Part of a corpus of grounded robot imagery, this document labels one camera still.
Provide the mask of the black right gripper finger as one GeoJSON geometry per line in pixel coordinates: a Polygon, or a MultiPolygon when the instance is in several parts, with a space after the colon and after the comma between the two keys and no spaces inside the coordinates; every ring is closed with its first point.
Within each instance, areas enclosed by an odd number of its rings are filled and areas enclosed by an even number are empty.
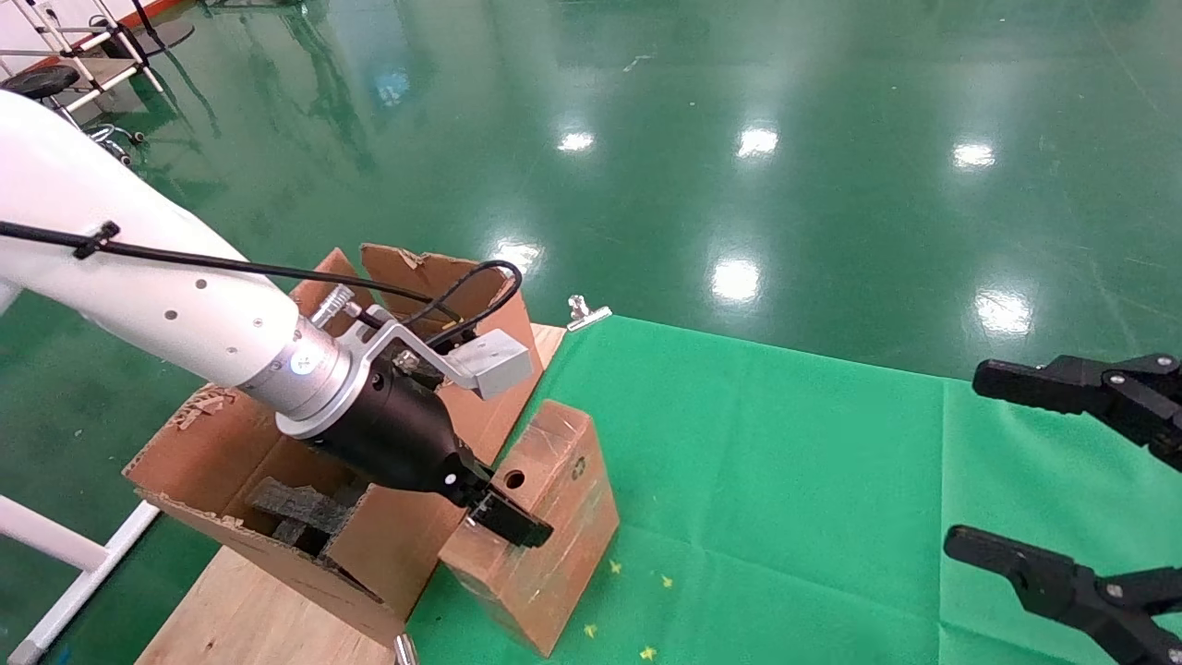
{"type": "Polygon", "coordinates": [[[1181,571],[1162,567],[1098,575],[1072,558],[956,524],[944,555],[1005,576],[1026,613],[1084,633],[1116,664],[1178,664],[1181,641],[1156,622],[1178,613],[1181,571]]]}
{"type": "Polygon", "coordinates": [[[1013,405],[1086,413],[1181,471],[1178,357],[1149,354],[1098,361],[1061,356],[1043,366],[985,359],[970,386],[976,395],[1013,405]]]}

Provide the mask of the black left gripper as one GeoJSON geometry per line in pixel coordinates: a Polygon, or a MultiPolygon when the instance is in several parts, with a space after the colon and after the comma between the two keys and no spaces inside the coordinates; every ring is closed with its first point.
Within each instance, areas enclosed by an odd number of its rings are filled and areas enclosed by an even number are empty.
{"type": "Polygon", "coordinates": [[[307,442],[372,484],[452,501],[467,509],[474,524],[511,546],[540,548],[554,532],[544,519],[491,487],[489,468],[478,462],[456,433],[439,395],[390,363],[375,363],[352,404],[307,442]]]}

